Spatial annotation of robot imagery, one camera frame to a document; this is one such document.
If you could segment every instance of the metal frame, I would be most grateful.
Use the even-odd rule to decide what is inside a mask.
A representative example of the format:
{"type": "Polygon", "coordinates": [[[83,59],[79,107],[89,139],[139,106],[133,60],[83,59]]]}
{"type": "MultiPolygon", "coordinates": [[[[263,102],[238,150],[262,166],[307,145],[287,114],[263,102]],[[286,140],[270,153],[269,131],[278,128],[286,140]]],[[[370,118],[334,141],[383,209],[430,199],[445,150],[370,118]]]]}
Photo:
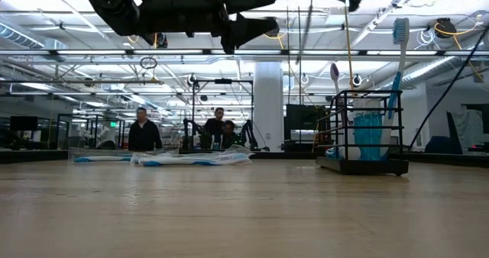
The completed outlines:
{"type": "MultiPolygon", "coordinates": [[[[80,118],[80,119],[86,119],[86,128],[88,130],[89,124],[90,124],[90,134],[94,134],[94,141],[93,141],[93,146],[97,146],[97,127],[99,126],[99,117],[101,117],[99,114],[58,114],[57,116],[57,124],[56,124],[56,148],[58,148],[59,145],[59,135],[60,135],[60,121],[62,117],[68,117],[68,118],[80,118]],[[88,118],[87,116],[95,116],[95,120],[92,118],[88,118]]],[[[101,121],[117,121],[119,123],[119,131],[118,131],[118,148],[121,148],[124,143],[124,130],[125,130],[125,120],[122,120],[117,117],[110,117],[110,118],[103,118],[101,121]]],[[[70,133],[70,126],[67,127],[66,129],[66,135],[70,133]]]]}
{"type": "Polygon", "coordinates": [[[399,155],[403,155],[403,122],[402,122],[402,106],[401,106],[401,93],[400,90],[344,90],[337,94],[331,101],[330,108],[335,106],[334,113],[324,117],[324,120],[328,120],[332,116],[335,118],[335,127],[326,131],[320,131],[318,134],[331,134],[335,132],[335,144],[318,145],[318,147],[344,147],[345,159],[340,160],[339,148],[335,148],[335,159],[325,158],[324,156],[318,157],[316,162],[320,166],[324,166],[330,170],[340,172],[341,174],[378,174],[378,173],[394,173],[398,176],[407,173],[409,169],[409,162],[402,160],[379,160],[379,161],[366,161],[366,160],[350,160],[348,157],[349,147],[397,147],[399,155]],[[384,94],[384,96],[371,96],[371,94],[384,94]],[[387,99],[390,95],[394,94],[397,97],[397,103],[393,108],[387,108],[387,99]],[[380,99],[384,102],[383,107],[379,108],[349,108],[349,99],[362,99],[362,98],[374,98],[380,99]],[[357,126],[349,125],[347,120],[348,111],[380,111],[387,114],[389,111],[397,113],[398,125],[393,126],[357,126]],[[384,129],[399,131],[398,144],[349,144],[348,136],[344,137],[344,143],[338,144],[339,131],[342,131],[344,135],[348,135],[348,129],[384,129]]]}
{"type": "MultiPolygon", "coordinates": [[[[231,85],[232,83],[238,83],[241,86],[243,86],[242,83],[244,83],[244,82],[249,83],[251,85],[251,92],[246,90],[246,88],[244,86],[243,86],[243,89],[245,89],[246,92],[251,96],[251,105],[249,107],[251,107],[251,121],[253,121],[253,108],[254,108],[254,84],[253,84],[253,81],[251,81],[251,80],[235,80],[235,79],[224,79],[224,80],[221,80],[221,79],[196,79],[192,84],[192,121],[195,121],[196,95],[198,95],[200,93],[200,91],[202,91],[202,89],[204,89],[210,82],[213,82],[215,84],[229,84],[229,85],[231,85]],[[204,85],[202,85],[200,87],[199,91],[196,92],[196,83],[199,83],[199,82],[204,82],[204,85]]],[[[194,136],[194,135],[195,135],[195,130],[192,129],[192,136],[194,136]]]]}

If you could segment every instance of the wall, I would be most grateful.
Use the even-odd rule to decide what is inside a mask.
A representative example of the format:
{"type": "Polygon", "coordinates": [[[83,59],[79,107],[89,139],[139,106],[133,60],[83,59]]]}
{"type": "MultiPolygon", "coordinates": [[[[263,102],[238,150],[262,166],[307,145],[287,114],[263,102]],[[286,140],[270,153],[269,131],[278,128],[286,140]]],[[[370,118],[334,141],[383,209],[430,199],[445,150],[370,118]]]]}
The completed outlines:
{"type": "MultiPolygon", "coordinates": [[[[431,108],[442,93],[446,90],[448,84],[441,86],[427,86],[428,106],[431,108]]],[[[472,78],[461,79],[457,81],[447,96],[442,100],[429,118],[429,130],[431,136],[449,137],[448,121],[446,112],[460,112],[462,104],[487,104],[489,103],[489,87],[487,84],[484,91],[484,84],[474,84],[472,78]]]]}
{"type": "MultiPolygon", "coordinates": [[[[403,144],[410,145],[416,134],[416,129],[421,125],[426,114],[428,106],[426,100],[426,85],[420,83],[414,89],[404,89],[401,95],[401,106],[403,107],[403,144]]],[[[397,116],[394,118],[393,125],[397,125],[397,116]]],[[[399,131],[392,131],[392,136],[399,136],[399,131]]],[[[415,142],[413,149],[424,150],[430,139],[430,127],[425,124],[421,130],[421,145],[415,142]]]]}
{"type": "Polygon", "coordinates": [[[0,116],[11,115],[38,116],[56,120],[59,113],[73,113],[71,103],[34,96],[34,102],[27,102],[24,97],[0,98],[0,116]]]}

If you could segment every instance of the white column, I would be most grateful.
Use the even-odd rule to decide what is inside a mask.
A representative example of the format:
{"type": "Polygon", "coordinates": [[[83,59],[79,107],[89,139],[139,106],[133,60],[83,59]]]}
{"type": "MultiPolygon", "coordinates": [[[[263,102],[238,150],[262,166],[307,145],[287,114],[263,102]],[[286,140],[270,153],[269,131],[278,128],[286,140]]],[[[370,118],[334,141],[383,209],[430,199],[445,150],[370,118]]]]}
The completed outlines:
{"type": "Polygon", "coordinates": [[[254,136],[258,146],[263,147],[261,133],[271,152],[280,151],[280,146],[283,144],[282,75],[280,62],[255,63],[254,136]]]}

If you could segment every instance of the black monitor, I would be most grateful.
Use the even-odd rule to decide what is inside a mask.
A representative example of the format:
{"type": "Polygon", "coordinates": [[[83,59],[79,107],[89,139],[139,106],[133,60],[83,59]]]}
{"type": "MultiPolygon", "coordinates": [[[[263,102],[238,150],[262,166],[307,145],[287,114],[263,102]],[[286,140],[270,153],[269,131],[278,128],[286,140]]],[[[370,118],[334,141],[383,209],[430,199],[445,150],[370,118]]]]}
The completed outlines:
{"type": "Polygon", "coordinates": [[[10,117],[11,131],[36,131],[37,117],[32,116],[11,116],[10,117]]]}
{"type": "Polygon", "coordinates": [[[315,130],[318,110],[314,105],[287,105],[286,123],[288,130],[315,130]]]}

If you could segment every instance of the wooden table surface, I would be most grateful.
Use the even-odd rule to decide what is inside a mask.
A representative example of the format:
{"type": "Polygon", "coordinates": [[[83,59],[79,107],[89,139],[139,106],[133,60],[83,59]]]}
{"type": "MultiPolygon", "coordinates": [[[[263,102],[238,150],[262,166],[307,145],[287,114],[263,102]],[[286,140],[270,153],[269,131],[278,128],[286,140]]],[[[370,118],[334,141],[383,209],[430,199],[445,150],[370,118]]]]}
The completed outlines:
{"type": "Polygon", "coordinates": [[[0,166],[0,257],[489,257],[489,169],[0,166]]]}

